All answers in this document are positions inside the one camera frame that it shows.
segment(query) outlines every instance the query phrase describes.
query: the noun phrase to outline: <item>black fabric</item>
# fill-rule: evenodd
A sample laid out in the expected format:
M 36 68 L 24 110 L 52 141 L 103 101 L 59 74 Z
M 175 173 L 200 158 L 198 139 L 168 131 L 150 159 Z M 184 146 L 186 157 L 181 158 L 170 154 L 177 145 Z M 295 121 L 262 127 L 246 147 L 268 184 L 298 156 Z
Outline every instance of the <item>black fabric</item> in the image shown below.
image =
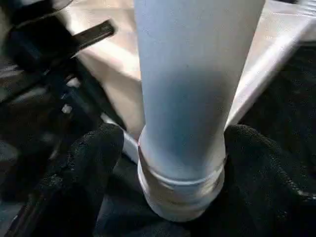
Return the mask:
M 242 121 L 253 128 L 228 128 L 224 187 L 200 218 L 176 224 L 156 216 L 136 165 L 122 158 L 96 236 L 314 236 L 315 52 L 301 47 L 275 77 Z

